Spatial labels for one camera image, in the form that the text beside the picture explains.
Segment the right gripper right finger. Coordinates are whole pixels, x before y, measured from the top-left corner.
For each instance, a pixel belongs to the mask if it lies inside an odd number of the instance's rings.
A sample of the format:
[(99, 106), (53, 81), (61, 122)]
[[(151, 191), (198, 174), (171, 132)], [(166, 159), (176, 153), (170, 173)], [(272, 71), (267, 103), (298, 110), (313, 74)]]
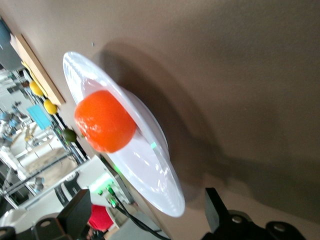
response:
[(265, 227), (256, 225), (242, 212), (227, 210), (215, 188), (205, 189), (205, 215), (210, 227), (204, 240), (304, 240), (293, 225), (270, 221)]

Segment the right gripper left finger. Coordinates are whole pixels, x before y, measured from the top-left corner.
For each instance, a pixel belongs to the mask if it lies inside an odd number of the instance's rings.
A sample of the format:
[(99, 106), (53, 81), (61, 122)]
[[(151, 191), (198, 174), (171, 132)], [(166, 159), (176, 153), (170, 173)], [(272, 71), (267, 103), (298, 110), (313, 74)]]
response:
[(35, 240), (76, 240), (90, 216), (90, 191), (82, 189), (56, 217), (38, 221), (32, 234)]

